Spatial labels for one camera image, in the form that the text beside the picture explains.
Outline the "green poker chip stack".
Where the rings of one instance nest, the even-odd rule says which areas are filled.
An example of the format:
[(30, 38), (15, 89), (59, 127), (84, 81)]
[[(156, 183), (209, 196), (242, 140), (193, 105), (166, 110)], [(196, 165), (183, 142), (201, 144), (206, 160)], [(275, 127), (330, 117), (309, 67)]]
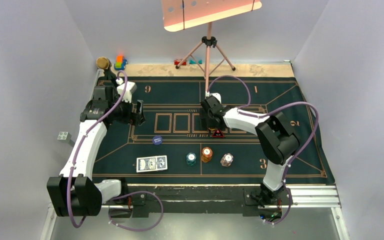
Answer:
[(195, 153), (190, 152), (186, 155), (186, 163), (188, 166), (194, 166), (197, 162), (197, 156)]

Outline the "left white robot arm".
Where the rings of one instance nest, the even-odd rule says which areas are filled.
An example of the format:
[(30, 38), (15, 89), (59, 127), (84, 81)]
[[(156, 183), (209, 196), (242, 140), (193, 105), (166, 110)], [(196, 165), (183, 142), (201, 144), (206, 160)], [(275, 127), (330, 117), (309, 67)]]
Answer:
[(93, 183), (92, 175), (98, 150), (111, 124), (140, 126), (145, 121), (143, 101), (132, 103), (136, 89), (134, 82), (94, 88), (92, 99), (80, 114), (79, 134), (67, 163), (46, 184), (57, 216), (96, 216), (109, 200), (118, 205), (128, 201), (129, 191), (121, 180)]

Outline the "red triangular dealer button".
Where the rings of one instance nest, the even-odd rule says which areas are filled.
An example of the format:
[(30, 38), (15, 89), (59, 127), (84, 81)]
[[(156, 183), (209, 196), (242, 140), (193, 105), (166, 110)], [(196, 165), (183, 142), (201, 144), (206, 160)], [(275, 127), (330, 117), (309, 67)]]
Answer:
[(223, 133), (222, 130), (216, 129), (212, 132), (211, 135), (212, 138), (225, 138), (225, 134)]

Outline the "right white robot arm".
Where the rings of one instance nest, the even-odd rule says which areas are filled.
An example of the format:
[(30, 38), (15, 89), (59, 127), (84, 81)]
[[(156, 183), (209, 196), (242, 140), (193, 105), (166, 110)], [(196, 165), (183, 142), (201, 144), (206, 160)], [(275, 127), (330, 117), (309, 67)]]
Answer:
[(257, 136), (268, 162), (260, 193), (253, 199), (261, 206), (276, 202), (284, 190), (288, 162), (300, 147), (298, 134), (288, 124), (286, 116), (282, 112), (259, 114), (223, 105), (213, 95), (202, 100), (200, 105), (199, 116), (203, 127), (238, 129)]

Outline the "blue small blind button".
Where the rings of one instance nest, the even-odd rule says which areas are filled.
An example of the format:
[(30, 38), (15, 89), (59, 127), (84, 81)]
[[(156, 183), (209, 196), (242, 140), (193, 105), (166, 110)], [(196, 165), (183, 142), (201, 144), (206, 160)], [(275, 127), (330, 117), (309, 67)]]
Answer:
[(152, 138), (152, 143), (154, 145), (161, 145), (163, 143), (163, 137), (160, 135), (156, 135)]

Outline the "orange poker chip stack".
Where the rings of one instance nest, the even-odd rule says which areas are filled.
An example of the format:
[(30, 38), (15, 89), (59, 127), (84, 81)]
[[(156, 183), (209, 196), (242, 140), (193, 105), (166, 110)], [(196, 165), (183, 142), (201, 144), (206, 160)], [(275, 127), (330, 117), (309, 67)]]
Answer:
[(213, 157), (213, 151), (210, 147), (204, 147), (201, 151), (201, 161), (208, 163)]

